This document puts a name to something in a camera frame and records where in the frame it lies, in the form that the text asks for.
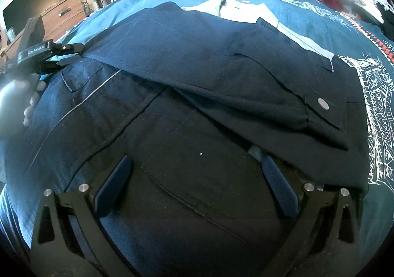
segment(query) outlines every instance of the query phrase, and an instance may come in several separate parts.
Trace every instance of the navy blue jacket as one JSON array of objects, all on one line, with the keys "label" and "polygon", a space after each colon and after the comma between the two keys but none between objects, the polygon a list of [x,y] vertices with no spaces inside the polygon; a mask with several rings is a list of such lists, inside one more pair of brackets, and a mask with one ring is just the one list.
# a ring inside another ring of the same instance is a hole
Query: navy blue jacket
[{"label": "navy blue jacket", "polygon": [[26,258],[43,191],[91,182],[119,151],[133,175],[102,224],[143,276],[247,276],[271,258],[293,221],[248,154],[252,144],[314,180],[366,187],[356,71],[261,19],[165,3],[59,64],[32,125],[2,151],[1,230]]}]

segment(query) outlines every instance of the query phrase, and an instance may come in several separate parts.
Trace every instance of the drawer handle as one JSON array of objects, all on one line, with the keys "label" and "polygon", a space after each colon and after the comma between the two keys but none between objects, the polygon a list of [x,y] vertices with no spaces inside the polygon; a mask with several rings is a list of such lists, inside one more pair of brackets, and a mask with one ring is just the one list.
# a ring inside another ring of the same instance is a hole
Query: drawer handle
[{"label": "drawer handle", "polygon": [[64,14],[68,13],[69,11],[71,11],[71,8],[68,7],[68,9],[62,11],[61,13],[59,13],[59,17],[62,17]]}]

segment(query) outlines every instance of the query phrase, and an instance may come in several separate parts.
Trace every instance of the finger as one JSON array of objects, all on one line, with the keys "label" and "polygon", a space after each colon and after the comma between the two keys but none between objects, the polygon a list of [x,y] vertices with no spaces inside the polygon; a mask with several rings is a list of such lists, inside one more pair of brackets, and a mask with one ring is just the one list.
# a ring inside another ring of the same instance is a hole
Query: finger
[{"label": "finger", "polygon": [[29,106],[28,108],[25,109],[24,111],[24,115],[26,118],[31,118],[33,116],[35,107]]},{"label": "finger", "polygon": [[32,97],[30,98],[30,106],[36,106],[40,100],[40,95],[37,92],[34,92]]},{"label": "finger", "polygon": [[37,92],[42,92],[47,86],[47,83],[43,80],[40,80],[37,84]]},{"label": "finger", "polygon": [[23,120],[23,126],[25,126],[25,127],[29,127],[31,123],[32,123],[32,120],[30,120],[28,118],[25,118]]}]

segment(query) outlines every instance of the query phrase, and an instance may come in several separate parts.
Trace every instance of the jacket pocket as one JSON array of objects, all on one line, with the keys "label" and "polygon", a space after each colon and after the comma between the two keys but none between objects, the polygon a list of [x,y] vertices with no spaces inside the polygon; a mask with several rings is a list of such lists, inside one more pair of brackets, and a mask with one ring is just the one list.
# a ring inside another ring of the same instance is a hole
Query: jacket pocket
[{"label": "jacket pocket", "polygon": [[87,62],[84,59],[76,62],[76,58],[74,58],[73,62],[73,65],[67,65],[62,70],[62,79],[71,92],[76,92],[84,87],[105,65],[96,60],[88,60]]}]

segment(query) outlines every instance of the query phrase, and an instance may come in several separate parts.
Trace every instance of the blue gripper pad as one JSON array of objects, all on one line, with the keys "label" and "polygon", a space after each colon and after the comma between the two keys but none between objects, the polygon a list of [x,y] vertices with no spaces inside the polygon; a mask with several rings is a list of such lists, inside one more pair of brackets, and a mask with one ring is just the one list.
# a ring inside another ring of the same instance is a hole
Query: blue gripper pad
[{"label": "blue gripper pad", "polygon": [[126,180],[131,174],[132,161],[125,155],[117,164],[106,182],[97,192],[94,199],[95,213],[98,218],[105,217],[112,209],[118,195],[120,194]]},{"label": "blue gripper pad", "polygon": [[300,213],[298,196],[268,154],[261,159],[261,169],[284,215],[297,217]]}]

